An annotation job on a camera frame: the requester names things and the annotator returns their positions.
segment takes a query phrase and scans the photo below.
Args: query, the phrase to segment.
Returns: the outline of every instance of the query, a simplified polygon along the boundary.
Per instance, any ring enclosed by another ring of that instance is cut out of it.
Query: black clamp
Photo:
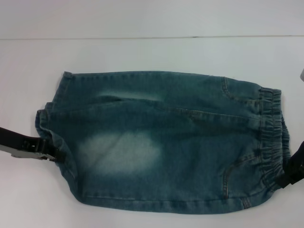
[[[295,184],[304,179],[304,142],[298,151],[283,166],[284,174],[277,178],[276,182],[282,188],[288,184]]]
[[[15,158],[49,159],[62,162],[64,157],[48,140],[28,137],[0,127],[0,150]]]

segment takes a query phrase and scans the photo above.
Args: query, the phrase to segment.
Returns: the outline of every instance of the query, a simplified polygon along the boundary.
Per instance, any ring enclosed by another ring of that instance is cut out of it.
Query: elastic waistband
[[[260,155],[264,183],[275,191],[276,178],[284,173],[283,163],[289,159],[289,134],[281,110],[281,90],[261,89]]]

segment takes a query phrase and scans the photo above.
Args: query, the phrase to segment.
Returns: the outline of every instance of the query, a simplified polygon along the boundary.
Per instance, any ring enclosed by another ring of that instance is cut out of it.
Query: white surface
[[[0,38],[304,35],[303,0],[1,0]]]
[[[0,41],[0,126],[31,136],[63,71],[167,70],[227,76],[283,90],[295,152],[304,139],[304,38]],[[224,215],[130,212],[87,206],[55,164],[0,152],[1,228],[298,228],[304,181],[258,207]]]

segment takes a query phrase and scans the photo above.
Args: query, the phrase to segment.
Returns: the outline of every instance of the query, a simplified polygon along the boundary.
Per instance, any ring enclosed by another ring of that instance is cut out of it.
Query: blue denim fabric
[[[290,156],[281,91],[174,72],[65,72],[41,137],[82,203],[218,214],[268,200]]]

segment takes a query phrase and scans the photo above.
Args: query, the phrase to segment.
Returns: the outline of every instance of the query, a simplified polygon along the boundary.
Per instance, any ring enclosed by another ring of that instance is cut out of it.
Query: faded denim
[[[41,137],[82,203],[219,214],[268,200],[290,157],[281,91],[175,72],[65,72]]]

